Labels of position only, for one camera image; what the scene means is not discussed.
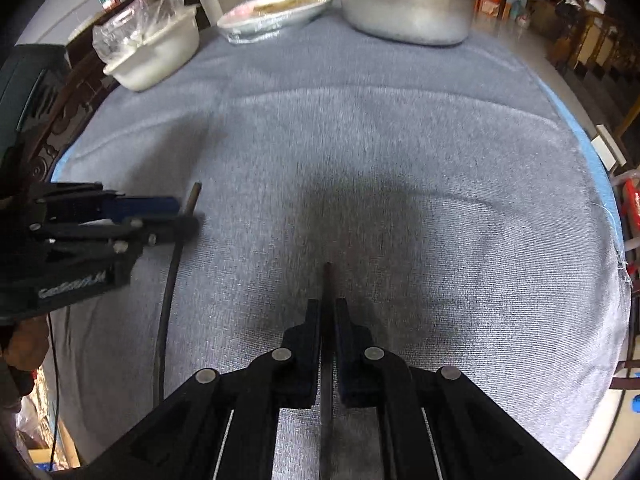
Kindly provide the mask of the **person's left hand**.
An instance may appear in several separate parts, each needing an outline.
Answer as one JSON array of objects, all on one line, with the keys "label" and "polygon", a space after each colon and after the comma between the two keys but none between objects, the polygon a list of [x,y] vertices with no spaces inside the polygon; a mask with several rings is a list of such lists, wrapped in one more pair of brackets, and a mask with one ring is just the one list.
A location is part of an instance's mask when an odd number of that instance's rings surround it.
[{"label": "person's left hand", "polygon": [[34,388],[34,373],[49,350],[49,326],[45,316],[18,322],[11,335],[2,328],[1,408],[16,413],[23,396]]}]

